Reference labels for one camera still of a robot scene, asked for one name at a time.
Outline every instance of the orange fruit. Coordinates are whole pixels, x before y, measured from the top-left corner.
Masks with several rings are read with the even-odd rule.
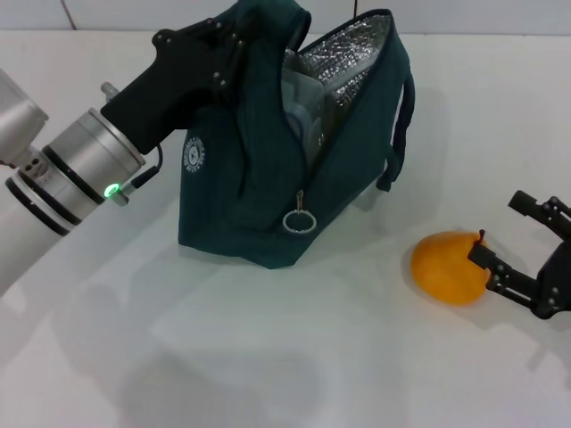
[[[442,232],[420,241],[410,258],[410,271],[418,287],[449,305],[478,300],[490,276],[488,270],[468,260],[479,239],[479,234],[471,232]]]

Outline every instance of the teal bag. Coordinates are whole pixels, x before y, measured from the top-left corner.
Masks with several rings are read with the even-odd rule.
[[[367,12],[299,52],[308,12],[293,0],[241,0],[218,20],[240,28],[252,11],[261,27],[248,46],[238,105],[203,109],[186,136],[178,241],[282,268],[375,180],[390,189],[404,161],[415,92],[387,10]],[[284,110],[285,66],[325,88],[323,136],[311,165]]]

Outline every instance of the white logo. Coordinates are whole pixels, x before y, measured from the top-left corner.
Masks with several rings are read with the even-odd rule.
[[[195,173],[198,171],[204,164],[205,156],[203,140],[199,137],[193,136],[186,142],[184,163],[188,172]]]

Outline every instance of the bag strap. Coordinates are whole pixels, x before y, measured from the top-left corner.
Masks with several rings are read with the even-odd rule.
[[[407,147],[407,129],[414,113],[415,87],[412,73],[409,73],[402,90],[401,110],[394,127],[393,152],[387,156],[388,166],[383,175],[377,180],[377,189],[388,192],[391,184],[401,174],[404,163],[404,153]]]
[[[285,42],[293,51],[303,43],[311,25],[311,14],[294,0],[238,0],[233,11],[238,28],[257,15],[260,37],[270,43]]]

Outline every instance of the black cable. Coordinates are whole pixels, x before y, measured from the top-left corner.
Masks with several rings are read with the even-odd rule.
[[[162,148],[161,145],[157,145],[157,153],[159,153],[159,161],[154,167],[150,167],[147,171],[135,177],[131,180],[131,184],[133,187],[138,189],[142,185],[144,185],[147,181],[157,175],[157,173],[161,170],[162,167]]]
[[[157,145],[157,153],[159,153],[159,161],[157,162],[157,168],[161,169],[162,167],[162,147],[161,145]]]

